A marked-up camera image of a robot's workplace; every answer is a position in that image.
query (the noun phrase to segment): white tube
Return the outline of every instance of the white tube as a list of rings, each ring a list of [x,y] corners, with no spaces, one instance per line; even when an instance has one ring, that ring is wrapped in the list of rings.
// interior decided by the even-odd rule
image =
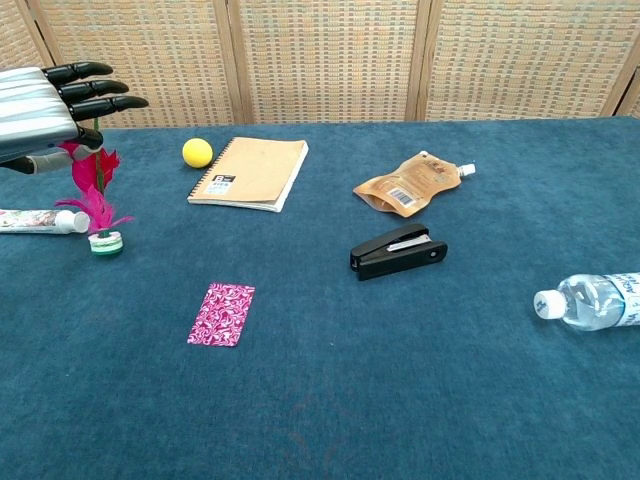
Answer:
[[[0,210],[0,233],[85,233],[89,222],[71,210]]]

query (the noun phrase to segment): notebook cover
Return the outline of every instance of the notebook cover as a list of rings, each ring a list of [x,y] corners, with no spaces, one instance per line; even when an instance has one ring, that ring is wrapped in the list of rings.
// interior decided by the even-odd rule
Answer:
[[[235,137],[191,191],[191,203],[275,204],[288,194],[306,153],[304,140]]]

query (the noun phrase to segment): wicker screen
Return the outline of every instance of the wicker screen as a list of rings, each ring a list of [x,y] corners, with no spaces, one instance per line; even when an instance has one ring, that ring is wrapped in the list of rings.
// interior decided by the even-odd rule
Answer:
[[[417,0],[240,0],[241,82],[254,120],[403,120],[416,8]]]
[[[637,0],[445,0],[425,118],[599,115],[639,28]]]
[[[204,0],[40,0],[64,62],[111,65],[150,107],[105,127],[233,123],[214,7]]]
[[[0,2],[0,69],[47,65],[13,0]]]

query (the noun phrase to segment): pink feather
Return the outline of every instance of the pink feather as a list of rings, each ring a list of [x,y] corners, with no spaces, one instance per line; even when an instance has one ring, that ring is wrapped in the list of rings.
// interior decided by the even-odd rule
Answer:
[[[67,150],[69,155],[71,155],[71,158],[74,159],[74,162],[71,165],[73,181],[82,192],[87,193],[90,185],[93,185],[96,189],[98,188],[98,173],[96,168],[97,154],[92,153],[85,159],[76,160],[74,153],[77,146],[78,145],[76,144],[68,142],[60,145],[60,147]],[[113,179],[113,171],[118,168],[119,165],[120,159],[118,158],[118,154],[115,150],[111,153],[107,153],[104,148],[100,149],[100,167],[102,169],[103,187],[105,189]]]
[[[93,234],[103,230],[108,230],[123,222],[133,220],[133,217],[123,217],[116,221],[113,220],[115,210],[113,206],[107,202],[93,185],[89,185],[82,200],[76,198],[66,198],[58,200],[56,205],[69,205],[78,207],[80,210],[89,215],[91,222],[89,223],[89,233]]]

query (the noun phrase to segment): brown pouch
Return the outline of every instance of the brown pouch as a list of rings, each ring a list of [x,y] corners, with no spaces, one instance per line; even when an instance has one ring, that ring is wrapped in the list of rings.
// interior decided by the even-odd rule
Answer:
[[[460,185],[460,178],[475,173],[475,165],[457,167],[422,151],[393,172],[367,180],[353,192],[381,212],[410,217],[426,207],[434,195]]]

